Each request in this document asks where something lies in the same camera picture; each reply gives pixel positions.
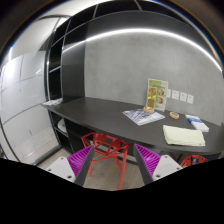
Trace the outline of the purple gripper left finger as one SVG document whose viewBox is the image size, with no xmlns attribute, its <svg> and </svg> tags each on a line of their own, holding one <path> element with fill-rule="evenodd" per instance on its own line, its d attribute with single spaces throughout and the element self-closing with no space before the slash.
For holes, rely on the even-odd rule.
<svg viewBox="0 0 224 224">
<path fill-rule="evenodd" d="M 94 146 L 87 146 L 68 158 L 59 157 L 47 171 L 65 180 L 82 186 L 94 156 Z"/>
</svg>

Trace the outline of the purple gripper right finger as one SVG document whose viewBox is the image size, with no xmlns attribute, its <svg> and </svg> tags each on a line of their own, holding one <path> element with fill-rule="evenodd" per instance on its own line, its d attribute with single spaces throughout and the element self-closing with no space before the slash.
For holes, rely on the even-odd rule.
<svg viewBox="0 0 224 224">
<path fill-rule="evenodd" d="M 134 156 L 145 185 L 182 169 L 169 155 L 162 155 L 141 146 L 134 145 Z"/>
</svg>

